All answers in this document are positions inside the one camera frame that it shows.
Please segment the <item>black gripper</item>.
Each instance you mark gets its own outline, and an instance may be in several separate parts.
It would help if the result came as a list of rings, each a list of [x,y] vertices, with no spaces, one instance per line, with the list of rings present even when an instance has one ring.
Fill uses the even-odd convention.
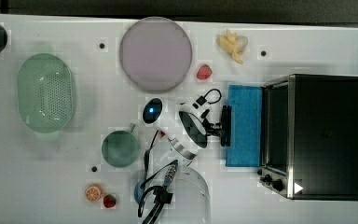
[[[222,133],[221,123],[210,123],[209,121],[204,121],[202,126],[204,127],[207,136],[220,136]]]

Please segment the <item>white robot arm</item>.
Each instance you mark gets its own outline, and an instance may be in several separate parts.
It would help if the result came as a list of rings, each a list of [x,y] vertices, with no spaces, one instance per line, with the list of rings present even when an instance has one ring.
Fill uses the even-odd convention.
[[[211,224],[207,181],[190,165],[208,146],[210,131],[201,114],[210,107],[153,98],[142,119],[162,136],[144,156],[144,178],[134,190],[142,224]]]

